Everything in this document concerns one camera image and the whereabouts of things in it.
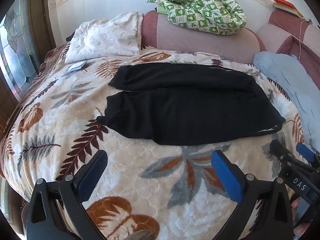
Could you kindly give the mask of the person's right hand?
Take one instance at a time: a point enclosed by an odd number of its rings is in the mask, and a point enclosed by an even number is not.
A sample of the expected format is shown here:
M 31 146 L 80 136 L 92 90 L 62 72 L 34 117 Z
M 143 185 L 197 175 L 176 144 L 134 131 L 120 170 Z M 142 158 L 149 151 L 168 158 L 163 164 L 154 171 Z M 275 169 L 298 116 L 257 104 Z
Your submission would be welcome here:
M 312 222 L 312 220 L 308 220 L 305 223 L 301 223 L 299 226 L 297 226 L 297 223 L 302 219 L 309 207 L 310 205 L 300 197 L 294 200 L 291 204 L 293 222 L 295 224 L 295 228 L 293 230 L 295 239 L 299 239 L 304 232 L 306 232 Z

